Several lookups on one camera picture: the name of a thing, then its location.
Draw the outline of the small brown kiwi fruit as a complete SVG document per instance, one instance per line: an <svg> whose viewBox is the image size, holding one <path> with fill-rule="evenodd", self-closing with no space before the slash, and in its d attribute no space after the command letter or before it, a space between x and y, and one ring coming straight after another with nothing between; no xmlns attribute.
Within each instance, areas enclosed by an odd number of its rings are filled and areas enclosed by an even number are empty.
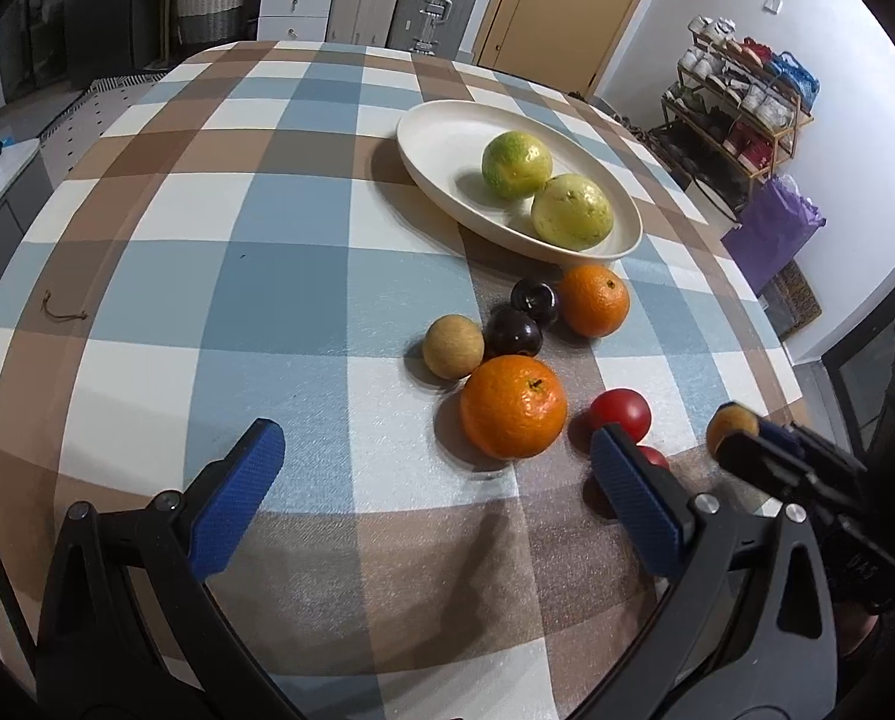
<svg viewBox="0 0 895 720"><path fill-rule="evenodd" d="M750 436L760 434L760 418L744 405L724 403L706 427L706 449L711 457L717 457L717 450L722 441L732 433L745 433Z"/></svg>

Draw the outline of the red tomato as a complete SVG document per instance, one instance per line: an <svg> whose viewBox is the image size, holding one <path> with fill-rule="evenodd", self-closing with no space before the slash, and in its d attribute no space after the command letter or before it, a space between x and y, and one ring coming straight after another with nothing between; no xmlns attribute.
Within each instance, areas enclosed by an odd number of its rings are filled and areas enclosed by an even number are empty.
<svg viewBox="0 0 895 720"><path fill-rule="evenodd" d="M649 447L649 445L640 445L639 451L641 455L646 458L646 460L651 463L653 466L659 466L659 468L665 468L665 470L669 470L671 468L671 463L669 460L662 455L659 450L654 449L654 447Z"/></svg>
<svg viewBox="0 0 895 720"><path fill-rule="evenodd" d="M617 424L635 444L648 436L653 413L649 403L631 388L612 388L594 398L587 408L587 424L592 433L607 424Z"/></svg>

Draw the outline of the large orange mandarin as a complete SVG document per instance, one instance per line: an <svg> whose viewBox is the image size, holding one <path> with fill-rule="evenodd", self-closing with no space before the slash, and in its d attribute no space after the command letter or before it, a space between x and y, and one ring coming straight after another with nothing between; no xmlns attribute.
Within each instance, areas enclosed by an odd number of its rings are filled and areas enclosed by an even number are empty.
<svg viewBox="0 0 895 720"><path fill-rule="evenodd" d="M568 421L557 374L529 356L498 356L468 376L459 397L462 431L480 452L518 461L545 452Z"/></svg>

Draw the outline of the dark plum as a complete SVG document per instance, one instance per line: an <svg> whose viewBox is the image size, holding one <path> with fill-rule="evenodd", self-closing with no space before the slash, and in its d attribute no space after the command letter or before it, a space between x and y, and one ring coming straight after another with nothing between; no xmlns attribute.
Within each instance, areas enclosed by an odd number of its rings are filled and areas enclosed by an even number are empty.
<svg viewBox="0 0 895 720"><path fill-rule="evenodd" d="M485 328L485 356L530 356L535 358L543 344L539 325L524 310L500 305Z"/></svg>
<svg viewBox="0 0 895 720"><path fill-rule="evenodd" d="M522 278L511 289L509 304L529 316L537 327L546 330L560 318L558 294L550 284L535 278Z"/></svg>

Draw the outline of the yellow green large fruit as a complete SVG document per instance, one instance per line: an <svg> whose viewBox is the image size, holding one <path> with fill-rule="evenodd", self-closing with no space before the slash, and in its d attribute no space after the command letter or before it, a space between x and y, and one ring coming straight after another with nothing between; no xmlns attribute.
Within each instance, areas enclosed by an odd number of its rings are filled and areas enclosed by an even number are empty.
<svg viewBox="0 0 895 720"><path fill-rule="evenodd" d="M615 223L607 195L579 174L560 174L546 181L532 200L530 219L542 241L569 250L596 247Z"/></svg>

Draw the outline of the green orange-tinted large fruit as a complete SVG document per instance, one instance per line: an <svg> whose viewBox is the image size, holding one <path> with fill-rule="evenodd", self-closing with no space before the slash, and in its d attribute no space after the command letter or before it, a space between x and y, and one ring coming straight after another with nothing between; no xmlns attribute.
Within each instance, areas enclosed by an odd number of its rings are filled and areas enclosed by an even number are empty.
<svg viewBox="0 0 895 720"><path fill-rule="evenodd" d="M552 177L553 158L539 138L511 130L485 146L480 171L491 192L502 200L514 202L539 192Z"/></svg>

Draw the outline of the purple bag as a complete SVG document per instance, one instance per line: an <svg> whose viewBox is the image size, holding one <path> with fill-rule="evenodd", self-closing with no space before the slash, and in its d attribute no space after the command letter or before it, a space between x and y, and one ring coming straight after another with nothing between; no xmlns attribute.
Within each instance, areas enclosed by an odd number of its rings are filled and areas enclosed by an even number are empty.
<svg viewBox="0 0 895 720"><path fill-rule="evenodd" d="M781 174L753 192L722 245L750 289L760 294L825 224L827 218L800 193L794 177Z"/></svg>

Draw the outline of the small orange mandarin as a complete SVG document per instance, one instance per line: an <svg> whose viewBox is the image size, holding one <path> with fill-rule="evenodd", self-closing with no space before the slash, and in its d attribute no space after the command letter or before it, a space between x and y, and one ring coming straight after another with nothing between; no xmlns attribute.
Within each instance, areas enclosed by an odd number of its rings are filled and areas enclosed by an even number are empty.
<svg viewBox="0 0 895 720"><path fill-rule="evenodd" d="M630 294L617 273L602 265L569 268L558 284L560 316L584 338L617 332L630 312Z"/></svg>

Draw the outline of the tan longan fruit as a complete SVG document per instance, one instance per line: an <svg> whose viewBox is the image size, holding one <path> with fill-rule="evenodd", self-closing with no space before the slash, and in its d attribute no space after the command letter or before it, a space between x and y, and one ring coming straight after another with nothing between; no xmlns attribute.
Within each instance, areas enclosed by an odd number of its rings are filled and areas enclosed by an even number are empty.
<svg viewBox="0 0 895 720"><path fill-rule="evenodd" d="M459 380L482 364L485 340L482 328L464 316L439 317L422 343L423 361L439 379Z"/></svg>

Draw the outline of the shoe rack with shoes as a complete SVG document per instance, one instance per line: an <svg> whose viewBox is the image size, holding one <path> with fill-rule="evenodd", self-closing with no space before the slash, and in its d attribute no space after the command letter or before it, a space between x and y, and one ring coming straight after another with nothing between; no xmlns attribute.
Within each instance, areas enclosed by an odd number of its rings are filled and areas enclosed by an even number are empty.
<svg viewBox="0 0 895 720"><path fill-rule="evenodd" d="M726 188L731 208L794 161L822 83L794 54L738 34L729 18L698 15L675 82L660 96L665 130L682 127L716 161L701 172Z"/></svg>

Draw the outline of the cream round plate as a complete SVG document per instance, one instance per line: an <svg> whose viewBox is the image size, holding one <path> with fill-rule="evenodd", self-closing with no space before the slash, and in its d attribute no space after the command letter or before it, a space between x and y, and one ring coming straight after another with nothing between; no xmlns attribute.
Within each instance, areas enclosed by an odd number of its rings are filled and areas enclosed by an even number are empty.
<svg viewBox="0 0 895 720"><path fill-rule="evenodd" d="M530 222L529 200L505 202L482 177L482 154L509 130L539 138L558 172L576 172L602 188L614 211L614 229L589 249L569 250L542 241ZM395 130L400 158L410 177L457 223L516 254L558 263L607 263L633 254L644 234L641 211L618 180L618 172L555 128L512 110L473 101L441 99L402 115Z"/></svg>

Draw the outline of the wooden door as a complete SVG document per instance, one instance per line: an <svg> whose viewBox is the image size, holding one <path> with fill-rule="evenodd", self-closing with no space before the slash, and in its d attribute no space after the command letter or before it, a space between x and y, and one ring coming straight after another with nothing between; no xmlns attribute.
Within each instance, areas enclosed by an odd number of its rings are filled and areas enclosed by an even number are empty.
<svg viewBox="0 0 895 720"><path fill-rule="evenodd" d="M490 70L589 98L641 0L490 0L473 57Z"/></svg>

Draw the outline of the woven laundry basket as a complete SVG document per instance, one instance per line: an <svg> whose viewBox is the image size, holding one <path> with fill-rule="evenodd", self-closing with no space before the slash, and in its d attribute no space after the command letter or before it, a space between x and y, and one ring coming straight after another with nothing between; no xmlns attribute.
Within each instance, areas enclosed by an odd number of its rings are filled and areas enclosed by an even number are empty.
<svg viewBox="0 0 895 720"><path fill-rule="evenodd" d="M244 0L176 0L184 46L226 43L238 36Z"/></svg>

